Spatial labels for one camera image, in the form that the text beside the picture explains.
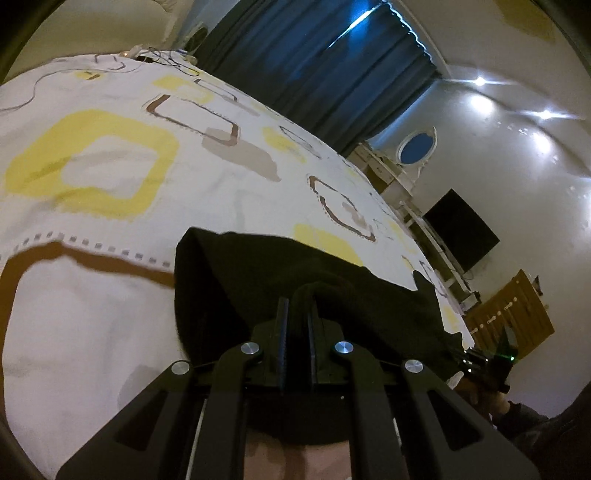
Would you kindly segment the person right hand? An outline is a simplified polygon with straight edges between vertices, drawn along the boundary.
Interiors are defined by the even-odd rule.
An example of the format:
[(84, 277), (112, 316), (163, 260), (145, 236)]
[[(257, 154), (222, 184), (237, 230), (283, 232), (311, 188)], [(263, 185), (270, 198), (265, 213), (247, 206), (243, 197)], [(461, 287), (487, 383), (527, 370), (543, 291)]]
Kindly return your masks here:
[(509, 400), (503, 393), (480, 388), (466, 378), (460, 380), (455, 387), (455, 392), (489, 422), (506, 415), (511, 408)]

